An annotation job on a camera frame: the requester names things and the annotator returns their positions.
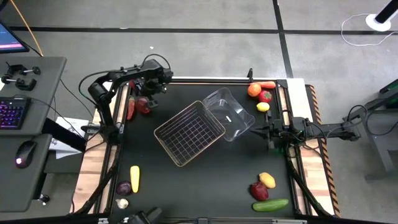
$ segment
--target cable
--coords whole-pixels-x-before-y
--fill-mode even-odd
[[[82,79],[80,80],[79,87],[78,87],[79,93],[80,93],[84,98],[86,98],[88,101],[90,101],[92,104],[94,104],[94,106],[97,106],[97,104],[96,104],[93,100],[91,100],[90,98],[88,98],[86,95],[84,95],[84,94],[81,92],[81,84],[82,84],[87,78],[92,77],[92,76],[94,76],[94,75],[99,75],[99,74],[108,73],[108,72],[116,72],[116,71],[117,71],[117,72],[120,72],[120,70],[106,70],[106,71],[96,72],[96,73],[92,73],[92,74],[89,74],[89,75],[85,76],[84,78],[82,78]]]
[[[348,42],[345,38],[344,38],[344,35],[343,35],[343,26],[344,26],[344,24],[347,22],[347,21],[349,21],[351,18],[353,18],[353,17],[357,17],[357,16],[368,16],[368,15],[370,15],[370,14],[358,14],[358,15],[354,15],[354,16],[351,16],[350,18],[348,18],[348,19],[346,19],[342,24],[341,24],[341,37],[343,38],[343,40],[347,43],[347,44],[350,44],[350,45],[352,45],[352,46],[356,46],[356,47],[365,47],[365,46],[377,46],[377,45],[380,45],[381,43],[383,43],[383,41],[385,41],[389,36],[391,36],[392,34],[394,34],[394,33],[398,33],[398,32],[391,32],[389,35],[387,35],[384,39],[382,39],[379,43],[377,43],[377,44],[353,44],[353,43],[351,43],[351,42]]]
[[[149,55],[145,56],[145,58],[143,59],[142,63],[140,64],[140,67],[142,67],[142,66],[144,65],[145,61],[146,61],[147,58],[149,58],[150,56],[158,56],[158,57],[162,58],[163,60],[166,61],[167,65],[169,66],[169,69],[171,69],[171,66],[170,66],[170,64],[169,64],[169,61],[168,61],[165,57],[161,56],[160,54],[149,54]],[[97,107],[98,107],[98,105],[97,105],[93,100],[91,100],[89,97],[87,97],[85,94],[83,94],[83,93],[81,92],[81,84],[82,84],[87,78],[89,78],[89,77],[92,77],[92,76],[94,76],[94,75],[99,75],[99,74],[102,74],[102,73],[109,73],[109,72],[122,72],[122,71],[121,71],[121,70],[106,70],[106,71],[102,71],[102,72],[96,72],[96,73],[89,74],[89,75],[85,76],[84,78],[82,78],[82,79],[80,80],[79,87],[78,87],[80,94],[81,94],[84,98],[86,98],[88,101],[90,101],[92,104],[94,104],[94,106],[97,106]]]
[[[315,123],[313,123],[313,122],[310,122],[310,124],[319,129],[319,131],[323,134],[323,138],[324,138],[325,144],[326,144],[326,143],[327,143],[327,136],[326,136],[325,132],[322,131],[321,127],[319,127],[317,124],[315,124]],[[321,153],[317,151],[317,149],[320,148],[320,144],[318,144],[317,147],[311,147],[311,146],[309,146],[309,145],[307,145],[307,144],[304,144],[304,145],[302,145],[302,146],[303,146],[304,149],[313,150],[313,151],[315,151],[319,156],[321,156]]]
[[[41,103],[43,103],[43,104],[49,106],[49,107],[50,107],[51,109],[53,109],[61,118],[63,118],[63,119],[72,127],[72,129],[76,131],[76,133],[77,133],[80,137],[84,138],[84,137],[72,126],[72,124],[71,124],[69,121],[67,121],[67,120],[66,120],[56,109],[54,109],[51,105],[47,104],[46,102],[44,102],[44,101],[42,101],[42,100],[38,100],[38,99],[36,99],[36,98],[29,97],[29,96],[25,96],[25,95],[14,95],[14,96],[30,98],[30,99],[32,99],[32,100],[39,101],[39,102],[41,102]]]
[[[73,191],[73,193],[72,193],[72,199],[71,199],[71,201],[72,201],[72,212],[70,212],[70,214],[75,213],[75,202],[73,201],[73,197],[74,196],[75,196],[75,191]]]
[[[92,118],[94,118],[94,115],[90,112],[90,110],[87,108],[87,106],[79,99],[79,98],[77,98],[77,96],[75,95],[75,94],[73,94],[69,89],[68,89],[68,87],[64,84],[64,82],[62,81],[62,79],[60,79],[61,80],[61,84],[63,85],[63,87],[65,87],[65,89],[67,89],[67,91],[70,93],[70,94],[72,94],[72,96],[74,96],[75,98],[76,98],[76,100],[78,100],[85,108],[86,108],[86,110],[88,111],[88,113],[91,115],[91,117]]]
[[[26,46],[28,46],[28,48],[32,49],[34,52],[36,52],[40,57],[43,57],[43,55],[41,55],[36,49],[34,49],[32,46],[30,46],[29,44],[27,44],[26,42],[22,41]]]
[[[29,25],[27,24],[27,22],[26,22],[24,16],[23,16],[23,15],[21,14],[21,12],[19,11],[17,5],[15,5],[14,0],[10,0],[10,2],[11,2],[11,4],[14,6],[15,10],[18,12],[19,17],[20,17],[20,18],[22,19],[22,21],[24,22],[24,24],[25,24],[27,30],[30,32],[30,34],[31,34],[31,36],[32,36],[32,38],[33,38],[33,40],[34,40],[35,43],[36,43],[37,48],[39,49],[39,52],[40,52],[39,54],[40,54],[41,56],[43,56],[42,49],[40,48],[40,45],[39,45],[39,43],[37,42],[36,37],[35,37],[35,35],[33,34],[33,32],[31,31]]]
[[[141,65],[140,65],[140,67],[142,67],[142,66],[144,65],[145,61],[146,61],[147,58],[149,58],[150,56],[158,56],[158,57],[162,58],[162,59],[165,60],[165,62],[167,63],[167,66],[169,66],[169,69],[172,69],[172,67],[171,67],[170,64],[169,64],[169,61],[167,61],[167,59],[166,59],[165,57],[161,56],[160,54],[149,54],[149,55],[147,55],[147,56],[143,59],[143,61],[142,61]]]
[[[105,142],[103,141],[103,142],[100,142],[100,143],[96,144],[95,146],[91,146],[91,147],[89,147],[88,149],[86,149],[86,151],[85,151],[84,153],[86,153],[86,152],[90,151],[91,149],[93,149],[93,148],[95,148],[95,147],[97,147],[97,146],[100,146],[100,145],[102,145],[102,144],[104,144],[104,143],[105,143]]]
[[[56,110],[57,109],[57,102],[55,101],[55,95],[54,95],[53,100],[54,100],[54,108]],[[55,118],[57,118],[57,114],[56,114],[55,110],[54,110],[54,121],[55,121]]]
[[[368,121],[369,121],[369,118],[371,117],[371,115],[374,114],[375,112],[376,112],[376,111],[372,111],[372,112],[369,114],[369,116],[366,118],[365,128],[368,130],[369,134],[372,134],[372,135],[374,135],[374,136],[383,136],[383,135],[389,134],[392,130],[394,130],[394,128],[395,128],[395,127],[397,126],[397,124],[398,124],[398,121],[391,127],[390,130],[388,130],[388,131],[385,132],[385,133],[376,134],[376,133],[371,132],[371,130],[369,129]]]
[[[353,110],[355,107],[362,107],[362,108],[364,108],[364,109],[365,109],[365,115],[364,115],[364,117],[366,117],[366,116],[368,115],[368,109],[367,109],[366,107],[364,107],[363,105],[355,105],[355,106],[353,106],[353,107],[349,110],[348,116],[347,116],[347,121],[349,121],[349,116],[351,115],[351,112],[352,112],[352,110]],[[357,126],[357,125],[363,123],[364,121],[365,121],[365,119],[364,119],[364,120],[361,120],[361,121],[358,121],[357,123],[354,123],[354,124],[352,124],[352,125],[345,126],[344,128],[352,128],[352,127],[355,127],[355,126]],[[336,131],[337,129],[340,129],[340,128],[342,128],[342,127],[337,127],[337,128],[333,128],[332,130],[330,130],[329,133],[326,135],[326,138],[328,138],[329,135],[330,135],[333,131]]]
[[[97,131],[94,135],[92,135],[92,137],[88,138],[87,141],[92,140],[98,133],[99,133],[99,131]]]

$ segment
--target metal wire basket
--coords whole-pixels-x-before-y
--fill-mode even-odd
[[[181,167],[213,144],[225,128],[201,101],[195,101],[155,129],[160,144]]]

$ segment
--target computer mouse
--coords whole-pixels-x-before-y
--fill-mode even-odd
[[[20,169],[28,167],[32,162],[33,152],[35,151],[35,148],[35,141],[29,140],[23,142],[19,146],[17,154],[15,155],[15,166]]]

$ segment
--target computer monitor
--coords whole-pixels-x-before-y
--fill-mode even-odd
[[[0,54],[28,51],[28,46],[0,21]]]

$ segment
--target keyboard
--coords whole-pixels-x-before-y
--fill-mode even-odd
[[[0,129],[21,129],[30,98],[0,97]]]

